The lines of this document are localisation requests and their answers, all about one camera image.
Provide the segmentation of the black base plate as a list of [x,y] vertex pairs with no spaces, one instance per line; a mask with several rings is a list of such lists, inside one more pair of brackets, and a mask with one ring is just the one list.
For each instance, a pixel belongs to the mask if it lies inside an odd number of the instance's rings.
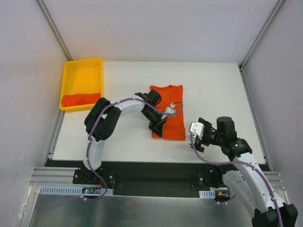
[[72,182],[97,185],[103,179],[103,186],[121,196],[197,198],[200,191],[224,187],[223,174],[235,169],[230,164],[105,161],[95,172],[76,169]]

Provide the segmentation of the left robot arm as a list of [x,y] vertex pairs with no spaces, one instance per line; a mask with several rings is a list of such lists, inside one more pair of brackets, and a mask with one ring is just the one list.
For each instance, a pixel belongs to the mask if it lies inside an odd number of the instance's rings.
[[131,98],[110,102],[100,98],[84,120],[88,134],[88,147],[83,165],[87,170],[84,179],[95,184],[100,179],[101,156],[105,141],[113,134],[120,117],[141,112],[149,123],[151,130],[158,137],[162,137],[163,127],[167,118],[156,110],[161,101],[160,94],[154,89],[149,93],[135,93]]

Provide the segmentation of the right aluminium frame post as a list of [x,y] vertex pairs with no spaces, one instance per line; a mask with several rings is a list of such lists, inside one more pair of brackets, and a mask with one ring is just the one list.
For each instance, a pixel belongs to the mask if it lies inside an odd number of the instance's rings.
[[265,20],[263,26],[261,27],[260,31],[258,32],[256,38],[254,39],[252,45],[250,46],[247,54],[245,55],[243,61],[239,64],[239,70],[243,71],[246,65],[248,64],[249,60],[251,59],[253,53],[256,51],[257,47],[259,46],[260,42],[262,41],[263,37],[265,36],[266,32],[269,30],[270,26],[272,25],[273,21],[277,17],[278,13],[280,12],[283,5],[286,3],[286,0],[277,0],[274,7],[270,11],[267,19]]

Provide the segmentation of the aluminium front rail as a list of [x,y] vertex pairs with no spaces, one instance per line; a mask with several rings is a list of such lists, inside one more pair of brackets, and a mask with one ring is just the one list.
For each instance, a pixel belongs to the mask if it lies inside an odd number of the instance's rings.
[[73,185],[74,167],[35,167],[30,185],[70,186]]

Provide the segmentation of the orange t shirt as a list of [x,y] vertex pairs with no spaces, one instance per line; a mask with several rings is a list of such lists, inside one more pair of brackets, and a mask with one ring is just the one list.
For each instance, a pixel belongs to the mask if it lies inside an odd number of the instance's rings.
[[63,107],[89,105],[96,103],[100,98],[100,93],[65,95],[61,104]]
[[183,114],[183,86],[168,85],[166,87],[150,86],[150,90],[157,91],[161,101],[156,108],[169,115],[163,126],[161,139],[164,140],[186,140],[186,131]]

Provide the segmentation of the aluminium frame post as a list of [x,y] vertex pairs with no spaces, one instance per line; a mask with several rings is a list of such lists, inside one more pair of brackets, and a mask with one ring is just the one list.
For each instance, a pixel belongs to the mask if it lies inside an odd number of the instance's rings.
[[243,71],[246,65],[248,64],[249,60],[251,59],[253,53],[256,51],[257,47],[259,46],[260,42],[262,41],[263,37],[265,36],[266,32],[269,30],[270,26],[272,25],[273,21],[277,17],[278,13],[280,12],[283,5],[286,3],[286,0],[277,0],[274,7],[270,11],[267,19],[265,20],[263,26],[261,27],[260,31],[258,32],[256,38],[254,39],[252,45],[250,46],[247,54],[245,55],[243,61],[239,64],[239,70]]
[[63,40],[63,38],[60,34],[60,31],[59,31],[51,13],[50,13],[50,11],[49,11],[45,1],[44,0],[35,0],[35,2],[37,4],[39,10],[41,11],[43,17],[45,18],[50,30],[52,31],[52,33],[53,33],[61,51],[62,51],[62,53],[64,54],[66,60],[67,61],[72,61],[73,58],[70,54],[70,51],[68,50],[68,47],[67,47],[65,41]]

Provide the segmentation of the yellow plastic bin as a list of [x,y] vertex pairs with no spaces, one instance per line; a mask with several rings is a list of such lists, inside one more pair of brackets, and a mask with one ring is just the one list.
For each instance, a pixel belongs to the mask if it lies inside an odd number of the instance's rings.
[[74,94],[104,94],[103,61],[101,58],[67,61],[64,64],[59,107],[74,112],[91,109],[94,104],[63,107],[62,98]]

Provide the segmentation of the rolled orange t shirt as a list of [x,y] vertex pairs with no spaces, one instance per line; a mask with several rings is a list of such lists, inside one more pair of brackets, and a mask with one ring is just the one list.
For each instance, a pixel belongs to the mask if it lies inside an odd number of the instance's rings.
[[100,98],[100,93],[65,95],[61,104],[63,107],[89,105],[96,103]]

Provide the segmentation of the left aluminium frame post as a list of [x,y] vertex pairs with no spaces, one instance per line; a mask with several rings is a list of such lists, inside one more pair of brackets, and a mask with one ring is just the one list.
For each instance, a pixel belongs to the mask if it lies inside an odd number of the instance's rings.
[[50,11],[49,11],[45,1],[44,0],[35,0],[35,2],[37,4],[39,10],[41,11],[43,17],[45,18],[50,30],[52,31],[52,33],[53,33],[61,51],[62,51],[62,53],[64,54],[66,60],[67,61],[72,61],[73,58],[70,54],[70,51],[68,50],[68,47],[67,47],[65,41],[63,40],[63,38],[60,34],[60,31],[59,31],[51,13],[50,13]]

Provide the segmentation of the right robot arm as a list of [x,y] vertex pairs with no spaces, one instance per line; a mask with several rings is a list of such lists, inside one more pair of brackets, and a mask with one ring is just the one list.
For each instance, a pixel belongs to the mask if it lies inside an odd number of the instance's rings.
[[[254,227],[293,227],[298,210],[288,204],[274,189],[258,165],[251,147],[239,138],[231,117],[216,120],[217,127],[203,118],[189,127],[191,147],[205,163],[223,166],[233,165],[232,170],[220,170],[213,174],[217,186],[227,186],[251,216]],[[228,162],[211,162],[200,156],[205,146],[219,146],[228,157]]]

